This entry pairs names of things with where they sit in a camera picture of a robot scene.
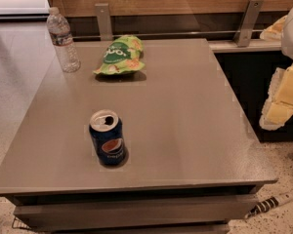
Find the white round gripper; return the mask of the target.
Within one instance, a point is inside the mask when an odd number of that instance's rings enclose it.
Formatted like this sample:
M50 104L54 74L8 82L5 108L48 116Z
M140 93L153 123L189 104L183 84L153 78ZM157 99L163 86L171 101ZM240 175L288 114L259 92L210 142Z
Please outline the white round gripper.
M266 41L281 39L282 53L293 59L293 8L287 16L264 29L260 38ZM275 131L283 127L293 116L293 65L286 69L278 67L275 70L268 95L262 108L259 125L264 130Z

